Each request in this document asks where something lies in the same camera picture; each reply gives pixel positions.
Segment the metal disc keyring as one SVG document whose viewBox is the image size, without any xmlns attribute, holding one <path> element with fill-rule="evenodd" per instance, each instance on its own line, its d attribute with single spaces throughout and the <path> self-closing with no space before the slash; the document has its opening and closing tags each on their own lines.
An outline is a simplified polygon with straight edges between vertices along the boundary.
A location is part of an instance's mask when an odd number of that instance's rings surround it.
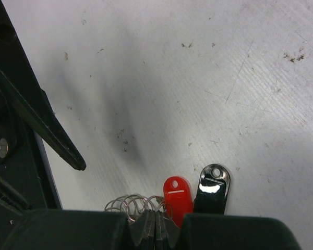
<svg viewBox="0 0 313 250">
<path fill-rule="evenodd" d="M 173 218 L 173 210 L 163 196 L 143 196 L 141 194 L 130 194 L 119 196 L 109 201 L 104 211 L 125 213 L 129 223 L 134 223 L 145 211 L 160 211 L 164 214 L 170 212 Z"/>
</svg>

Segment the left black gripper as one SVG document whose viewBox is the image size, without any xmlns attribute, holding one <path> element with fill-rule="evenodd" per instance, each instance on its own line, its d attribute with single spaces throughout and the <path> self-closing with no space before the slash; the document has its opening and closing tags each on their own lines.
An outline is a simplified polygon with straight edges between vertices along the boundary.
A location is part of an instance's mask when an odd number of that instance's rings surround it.
<svg viewBox="0 0 313 250">
<path fill-rule="evenodd" d="M 0 29 L 5 38 L 18 39 L 2 1 Z M 32 129 L 74 169 L 86 169 L 42 89 L 18 90 L 0 70 L 0 249 L 23 214 L 62 208 L 43 142 Z"/>
</svg>

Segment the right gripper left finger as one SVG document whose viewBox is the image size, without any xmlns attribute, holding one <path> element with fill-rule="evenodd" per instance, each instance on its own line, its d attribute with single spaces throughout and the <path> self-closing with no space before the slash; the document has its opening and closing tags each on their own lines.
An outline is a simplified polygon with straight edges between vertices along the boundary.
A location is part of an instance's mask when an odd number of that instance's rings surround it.
<svg viewBox="0 0 313 250">
<path fill-rule="evenodd" d="M 155 236 L 156 212 L 145 210 L 135 222 L 129 226 L 134 249 L 153 250 Z"/>
</svg>

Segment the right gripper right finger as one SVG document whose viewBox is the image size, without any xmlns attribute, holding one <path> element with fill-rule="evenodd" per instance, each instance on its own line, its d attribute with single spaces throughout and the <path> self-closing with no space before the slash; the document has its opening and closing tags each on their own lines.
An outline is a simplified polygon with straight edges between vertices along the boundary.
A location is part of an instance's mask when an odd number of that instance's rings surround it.
<svg viewBox="0 0 313 250">
<path fill-rule="evenodd" d="M 155 214 L 154 233 L 154 249 L 175 249 L 180 234 L 180 228 L 167 213 L 157 211 Z"/>
</svg>

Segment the black key tag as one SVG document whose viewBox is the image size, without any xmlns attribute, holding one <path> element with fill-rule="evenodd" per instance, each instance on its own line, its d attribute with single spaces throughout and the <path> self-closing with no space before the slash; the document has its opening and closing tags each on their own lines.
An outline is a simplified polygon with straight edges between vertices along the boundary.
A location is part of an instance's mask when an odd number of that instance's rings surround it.
<svg viewBox="0 0 313 250">
<path fill-rule="evenodd" d="M 231 176 L 226 168 L 219 164 L 204 167 L 200 174 L 193 211 L 223 215 L 230 186 Z"/>
</svg>

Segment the red key tag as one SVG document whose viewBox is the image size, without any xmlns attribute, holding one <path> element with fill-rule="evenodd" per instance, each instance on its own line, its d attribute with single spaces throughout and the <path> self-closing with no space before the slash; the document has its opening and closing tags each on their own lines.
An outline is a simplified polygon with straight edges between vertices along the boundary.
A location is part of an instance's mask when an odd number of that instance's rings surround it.
<svg viewBox="0 0 313 250">
<path fill-rule="evenodd" d="M 193 198 L 188 181 L 180 176 L 169 177 L 163 185 L 166 213 L 182 227 L 184 216 L 193 213 Z"/>
</svg>

